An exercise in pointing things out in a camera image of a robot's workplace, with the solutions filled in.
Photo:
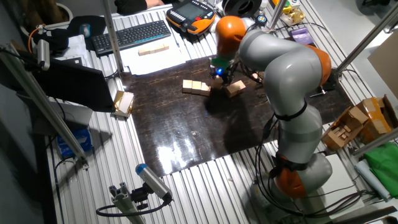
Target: black keyboard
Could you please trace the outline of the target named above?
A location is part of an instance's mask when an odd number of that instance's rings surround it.
[[[171,33],[164,21],[150,22],[134,26],[124,30],[116,31],[120,50],[137,47],[154,40],[170,36]],[[113,52],[109,34],[92,37],[97,57],[111,54]]]

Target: dark wooden work surface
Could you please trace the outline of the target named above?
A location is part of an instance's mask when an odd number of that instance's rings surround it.
[[[125,90],[134,93],[132,117],[145,162],[160,176],[257,146],[273,113],[264,89],[239,70],[234,82],[242,80],[246,89],[233,98],[215,90],[210,97],[182,93],[184,79],[210,84],[208,59],[122,76]],[[307,102],[320,111],[324,124],[351,105],[340,86]]]

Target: person's hand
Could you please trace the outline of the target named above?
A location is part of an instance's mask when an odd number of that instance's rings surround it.
[[[147,8],[152,8],[154,6],[163,6],[162,0],[145,0],[147,2]]]

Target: green cloth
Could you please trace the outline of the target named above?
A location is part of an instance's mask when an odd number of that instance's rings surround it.
[[[398,146],[388,142],[365,154],[373,174],[398,198]]]

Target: metal pole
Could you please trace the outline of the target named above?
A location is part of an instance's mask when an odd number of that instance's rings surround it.
[[[123,72],[123,63],[122,57],[120,56],[120,49],[118,44],[118,37],[116,36],[116,31],[113,26],[112,14],[111,14],[111,6],[109,5],[109,0],[103,0],[104,9],[105,9],[105,22],[106,28],[108,28],[109,39],[111,41],[114,58],[116,60],[116,66],[118,66],[118,72]]]
[[[355,47],[355,49],[343,60],[337,67],[335,73],[341,74],[344,69],[372,42],[372,40],[379,35],[383,28],[391,21],[391,19],[398,13],[398,2],[394,7],[381,19],[381,21],[369,32],[369,34]]]
[[[11,45],[8,45],[7,49],[14,54],[18,54],[15,48]],[[15,56],[1,52],[0,60],[4,62],[7,68],[15,76],[17,81],[21,84],[27,94],[32,98],[37,107],[39,107],[41,112],[43,112],[44,116],[48,119],[51,125],[55,128],[59,135],[62,136],[62,138],[68,144],[73,153],[75,153],[75,155],[79,159],[84,161],[83,165],[86,165],[85,152],[83,151],[79,142],[73,136],[72,132],[69,130],[65,122],[63,122],[61,117],[59,117],[57,112],[55,112],[55,110],[51,107],[43,89],[37,83],[33,75],[30,72],[25,71],[24,65]]]
[[[282,15],[286,2],[287,0],[279,0],[278,5],[275,6],[274,15],[272,15],[271,26],[269,29],[273,29],[276,26],[280,16]]]
[[[353,156],[355,157],[360,157],[363,154],[372,151],[374,148],[380,146],[381,144],[384,144],[394,138],[398,138],[398,128],[395,128],[391,132],[379,137],[378,139],[374,140],[373,142],[370,142],[369,144],[365,145],[364,147],[356,150],[353,153]]]

